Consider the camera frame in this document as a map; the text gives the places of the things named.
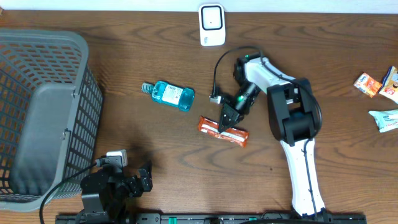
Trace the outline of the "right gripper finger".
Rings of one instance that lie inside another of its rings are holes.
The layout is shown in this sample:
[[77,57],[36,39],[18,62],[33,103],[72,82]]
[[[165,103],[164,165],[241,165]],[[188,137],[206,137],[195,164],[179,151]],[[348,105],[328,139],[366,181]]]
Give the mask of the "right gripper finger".
[[221,109],[218,132],[225,132],[227,129],[233,127],[236,121],[236,110],[229,104],[224,104]]
[[237,115],[237,116],[223,116],[223,131],[226,131],[229,128],[233,128],[235,125],[240,123],[244,118],[244,115]]

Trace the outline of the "orange chocolate bar wrapper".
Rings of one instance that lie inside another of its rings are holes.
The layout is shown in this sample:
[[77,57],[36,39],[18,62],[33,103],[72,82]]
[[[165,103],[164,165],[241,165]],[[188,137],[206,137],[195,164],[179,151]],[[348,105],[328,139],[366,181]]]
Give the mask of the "orange chocolate bar wrapper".
[[199,132],[206,133],[217,139],[222,139],[235,143],[241,147],[246,147],[249,137],[249,133],[247,131],[244,131],[242,129],[229,128],[226,131],[219,133],[218,128],[219,125],[217,122],[203,116],[200,117],[199,123],[197,125],[197,129],[199,130]]

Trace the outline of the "blue mouthwash bottle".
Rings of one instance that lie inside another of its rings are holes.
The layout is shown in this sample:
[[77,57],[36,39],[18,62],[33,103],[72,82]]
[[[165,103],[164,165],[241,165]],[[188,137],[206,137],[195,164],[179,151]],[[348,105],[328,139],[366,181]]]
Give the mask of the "blue mouthwash bottle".
[[182,88],[161,80],[155,84],[143,83],[141,91],[150,95],[152,101],[178,108],[180,111],[189,111],[195,98],[193,89]]

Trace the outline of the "small orange snack box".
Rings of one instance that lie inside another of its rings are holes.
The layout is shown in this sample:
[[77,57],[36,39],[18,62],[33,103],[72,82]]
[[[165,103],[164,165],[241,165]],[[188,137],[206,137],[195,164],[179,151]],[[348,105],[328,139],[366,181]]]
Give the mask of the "small orange snack box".
[[381,88],[381,83],[370,77],[367,73],[362,73],[354,82],[354,86],[368,95],[370,98],[374,97]]

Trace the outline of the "teal wet wipes pack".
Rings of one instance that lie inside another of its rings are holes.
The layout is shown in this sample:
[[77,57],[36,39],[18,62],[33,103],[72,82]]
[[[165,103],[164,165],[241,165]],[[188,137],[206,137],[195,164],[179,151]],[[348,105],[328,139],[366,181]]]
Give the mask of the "teal wet wipes pack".
[[369,111],[368,113],[374,118],[380,133],[397,129],[397,110]]

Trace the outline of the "cream snack bag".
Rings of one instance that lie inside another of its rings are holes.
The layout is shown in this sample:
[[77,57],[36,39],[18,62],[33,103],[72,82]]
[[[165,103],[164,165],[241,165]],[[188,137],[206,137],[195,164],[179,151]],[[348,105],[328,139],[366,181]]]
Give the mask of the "cream snack bag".
[[397,99],[397,68],[391,66],[388,72],[382,79],[382,86],[379,94],[392,100],[394,103],[398,102]]

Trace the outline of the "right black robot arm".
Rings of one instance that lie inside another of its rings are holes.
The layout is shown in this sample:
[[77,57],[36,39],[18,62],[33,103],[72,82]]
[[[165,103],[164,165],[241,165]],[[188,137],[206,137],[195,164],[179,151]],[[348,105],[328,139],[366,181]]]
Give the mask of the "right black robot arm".
[[287,159],[292,183],[292,208],[299,217],[317,219],[325,204],[315,168],[315,136],[322,127],[322,112],[306,78],[290,77],[262,53],[240,57],[234,64],[240,89],[220,100],[218,131],[225,132],[243,120],[260,92],[267,96],[269,125]]

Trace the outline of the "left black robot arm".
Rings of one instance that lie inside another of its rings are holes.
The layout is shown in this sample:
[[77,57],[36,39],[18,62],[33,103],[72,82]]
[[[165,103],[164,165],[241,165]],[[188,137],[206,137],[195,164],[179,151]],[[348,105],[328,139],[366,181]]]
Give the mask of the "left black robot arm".
[[127,210],[130,198],[150,192],[152,162],[147,161],[138,169],[139,175],[126,176],[122,162],[105,159],[101,169],[81,181],[85,223],[135,223],[134,215]]

